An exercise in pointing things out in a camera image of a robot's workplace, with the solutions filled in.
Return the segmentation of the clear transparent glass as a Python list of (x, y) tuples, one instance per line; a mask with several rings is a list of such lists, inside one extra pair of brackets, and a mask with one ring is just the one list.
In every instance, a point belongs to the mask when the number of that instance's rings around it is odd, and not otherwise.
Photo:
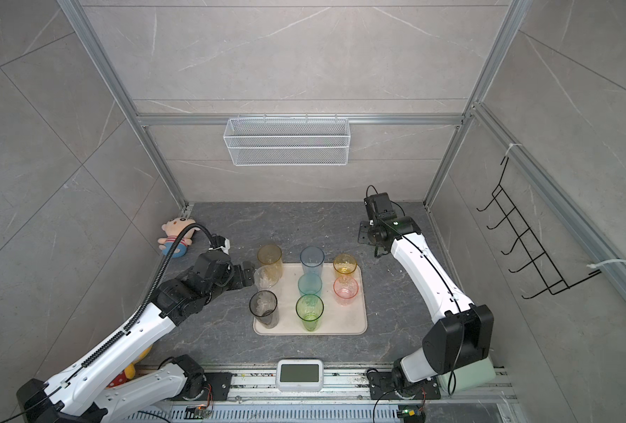
[(259, 290), (269, 290), (275, 287), (282, 277), (282, 271), (277, 265), (264, 265), (254, 273), (255, 286)]

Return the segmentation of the short yellow glass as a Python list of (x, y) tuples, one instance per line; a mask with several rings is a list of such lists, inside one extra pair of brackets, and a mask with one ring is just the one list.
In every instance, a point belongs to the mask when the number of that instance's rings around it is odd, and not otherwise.
[(336, 278), (354, 278), (358, 263), (354, 256), (341, 253), (334, 258), (333, 267)]

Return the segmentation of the tall amber yellow glass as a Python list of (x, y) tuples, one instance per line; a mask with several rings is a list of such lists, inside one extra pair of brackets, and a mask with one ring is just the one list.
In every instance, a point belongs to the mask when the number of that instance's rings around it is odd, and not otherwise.
[(278, 282), (283, 275), (282, 250), (276, 244), (267, 244), (258, 250), (258, 261), (264, 275)]

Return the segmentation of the dark grey smoked glass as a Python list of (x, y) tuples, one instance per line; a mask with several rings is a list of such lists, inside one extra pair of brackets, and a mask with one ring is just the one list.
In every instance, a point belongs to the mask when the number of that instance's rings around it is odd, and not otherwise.
[(272, 291), (261, 290), (249, 300), (249, 311), (266, 329), (279, 323), (278, 297)]

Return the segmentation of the pink glass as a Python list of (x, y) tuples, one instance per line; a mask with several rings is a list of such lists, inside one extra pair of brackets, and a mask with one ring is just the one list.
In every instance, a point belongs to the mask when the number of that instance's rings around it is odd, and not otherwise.
[(335, 280), (333, 291), (337, 303), (341, 306), (348, 306), (360, 293), (360, 284), (355, 278), (342, 276)]

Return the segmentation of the blue glass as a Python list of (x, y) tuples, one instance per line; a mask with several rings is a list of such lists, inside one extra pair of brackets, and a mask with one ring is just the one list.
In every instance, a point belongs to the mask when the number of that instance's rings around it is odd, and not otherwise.
[(300, 263), (305, 274), (322, 276), (325, 253), (316, 246), (308, 246), (300, 253)]

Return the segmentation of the teal glass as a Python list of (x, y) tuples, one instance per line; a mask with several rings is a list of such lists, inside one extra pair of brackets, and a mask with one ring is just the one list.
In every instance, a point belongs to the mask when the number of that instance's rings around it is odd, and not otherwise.
[(297, 287), (300, 296), (316, 295), (319, 296), (323, 289), (323, 282), (319, 275), (314, 273), (305, 273), (298, 279)]

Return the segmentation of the tall green glass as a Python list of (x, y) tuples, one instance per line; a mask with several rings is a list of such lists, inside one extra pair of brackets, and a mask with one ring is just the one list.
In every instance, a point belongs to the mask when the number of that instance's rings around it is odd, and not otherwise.
[(316, 331), (324, 312), (324, 303), (318, 295), (305, 294), (298, 299), (295, 311), (307, 331)]

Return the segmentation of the beige plastic tray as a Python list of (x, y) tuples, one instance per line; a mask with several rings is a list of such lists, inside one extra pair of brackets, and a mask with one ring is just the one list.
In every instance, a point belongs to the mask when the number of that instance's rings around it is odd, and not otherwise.
[(352, 274), (358, 282), (359, 292), (353, 299), (341, 304), (337, 300), (333, 284), (339, 276), (333, 264), (323, 266), (323, 288), (320, 294), (324, 311), (317, 320), (314, 331), (308, 331), (296, 313), (295, 305), (300, 298), (298, 280), (303, 275), (301, 264), (283, 264), (284, 274), (270, 291), (278, 298), (277, 311), (279, 323), (273, 328), (266, 328), (256, 317), (253, 318), (253, 330), (262, 336), (355, 336), (367, 330), (367, 310), (363, 293), (362, 270), (360, 267)]

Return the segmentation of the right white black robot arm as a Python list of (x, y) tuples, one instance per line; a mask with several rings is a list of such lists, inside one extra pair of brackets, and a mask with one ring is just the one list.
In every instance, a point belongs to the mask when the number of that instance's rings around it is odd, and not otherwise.
[(427, 245), (414, 219), (399, 215), (387, 193), (364, 198), (367, 219), (360, 222), (358, 242), (374, 247), (374, 255), (392, 255), (410, 276), (430, 312), (434, 326), (421, 347), (395, 361), (391, 370), (396, 393), (412, 396), (417, 386), (435, 376), (448, 375), (453, 394), (455, 372), (489, 365), (494, 315), (477, 305), (448, 276)]

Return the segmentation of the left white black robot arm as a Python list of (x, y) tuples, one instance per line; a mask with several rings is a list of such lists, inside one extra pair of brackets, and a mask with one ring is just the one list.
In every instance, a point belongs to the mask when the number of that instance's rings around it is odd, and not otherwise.
[(158, 371), (111, 384), (156, 341), (221, 294), (255, 283), (255, 266), (233, 264), (223, 250), (208, 250), (171, 280), (154, 280), (144, 304), (110, 337), (47, 381), (32, 379), (17, 391), (27, 422), (109, 422), (168, 398), (195, 399), (206, 387), (205, 370), (189, 355)]

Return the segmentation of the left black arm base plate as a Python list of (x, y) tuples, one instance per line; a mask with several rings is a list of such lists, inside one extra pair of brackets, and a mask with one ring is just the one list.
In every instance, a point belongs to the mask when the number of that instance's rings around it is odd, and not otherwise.
[(227, 401), (233, 374), (228, 372), (205, 373), (191, 382), (189, 391), (182, 395), (186, 401)]

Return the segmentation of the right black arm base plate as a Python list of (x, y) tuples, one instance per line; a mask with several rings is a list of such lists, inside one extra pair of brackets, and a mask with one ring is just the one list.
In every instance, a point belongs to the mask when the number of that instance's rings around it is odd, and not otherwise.
[(381, 398), (382, 400), (425, 399), (429, 401), (441, 398), (439, 384), (434, 378), (427, 378), (414, 384), (404, 382), (404, 384), (396, 387), (390, 371), (383, 372), (375, 368), (369, 368), (365, 372), (365, 377), (367, 377), (372, 400)]

